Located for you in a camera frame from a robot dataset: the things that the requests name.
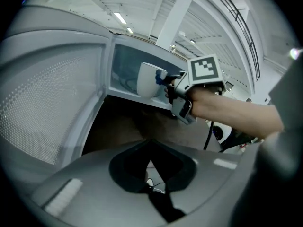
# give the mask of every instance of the metal railing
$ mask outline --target metal railing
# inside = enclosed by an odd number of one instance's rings
[[[239,10],[237,9],[237,7],[234,5],[234,3],[231,0],[220,0],[223,5],[229,10],[229,12],[231,13],[231,15],[234,17],[234,19],[236,20],[237,24],[240,26],[245,39],[248,43],[248,46],[250,48],[250,53],[254,62],[254,67],[255,67],[255,72],[256,72],[256,79],[258,81],[258,79],[260,78],[260,67],[259,67],[259,60],[258,60],[258,55],[257,55],[257,51],[256,51],[256,47],[254,44],[254,41],[252,39],[252,36],[250,34],[250,30],[248,29],[245,20],[243,19],[241,13],[239,12]]]

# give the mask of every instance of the white ceiling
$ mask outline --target white ceiling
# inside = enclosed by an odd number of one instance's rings
[[[170,10],[176,0],[28,0],[28,4],[63,9],[79,16],[93,20],[113,31],[128,33],[113,14],[119,12],[127,22],[134,35],[149,39],[157,38],[164,26]],[[153,21],[157,3],[160,9]],[[247,74],[242,65],[241,58],[225,31],[201,6],[192,2],[182,23],[180,31],[186,38],[176,35],[175,44],[177,52],[188,58],[215,53],[220,60],[221,67],[228,79],[234,85],[250,92]]]

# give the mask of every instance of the perforated panel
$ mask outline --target perforated panel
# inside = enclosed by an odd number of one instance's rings
[[[0,135],[25,153],[54,165],[74,119],[96,92],[100,51],[62,49],[62,54],[14,77],[14,88],[1,90]],[[16,83],[22,75],[27,79]]]

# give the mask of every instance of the dark floor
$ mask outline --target dark floor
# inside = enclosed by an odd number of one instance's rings
[[[202,150],[209,131],[204,120],[198,119],[188,126],[169,115],[168,110],[107,96],[91,127],[83,154],[151,138]],[[208,150],[220,149],[212,136]]]

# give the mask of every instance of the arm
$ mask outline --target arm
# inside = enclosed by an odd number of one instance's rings
[[[214,94],[205,88],[189,91],[193,116],[223,123],[261,139],[283,130],[283,123],[273,105],[257,105]]]

